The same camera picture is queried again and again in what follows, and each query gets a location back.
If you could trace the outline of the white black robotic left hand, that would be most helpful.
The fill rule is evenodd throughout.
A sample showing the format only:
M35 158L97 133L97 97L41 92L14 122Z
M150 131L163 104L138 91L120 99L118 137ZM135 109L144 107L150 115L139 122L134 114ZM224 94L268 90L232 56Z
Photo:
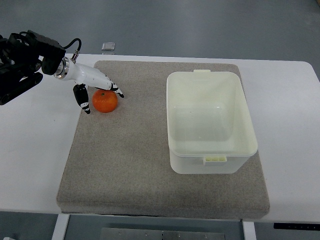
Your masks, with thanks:
M59 64L54 77L63 81L74 81L73 93L77 104L86 114L90 114L89 94L87 87L99 90L113 91L124 97L120 88L104 73L94 67L76 62L76 57L64 57Z

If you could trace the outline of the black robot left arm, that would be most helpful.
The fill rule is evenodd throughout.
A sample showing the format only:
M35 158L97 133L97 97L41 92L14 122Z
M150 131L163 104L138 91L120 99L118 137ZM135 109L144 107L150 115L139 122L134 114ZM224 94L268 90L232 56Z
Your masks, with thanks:
M53 75L66 49L34 31L0 38L0 104L5 105L38 85L43 74Z

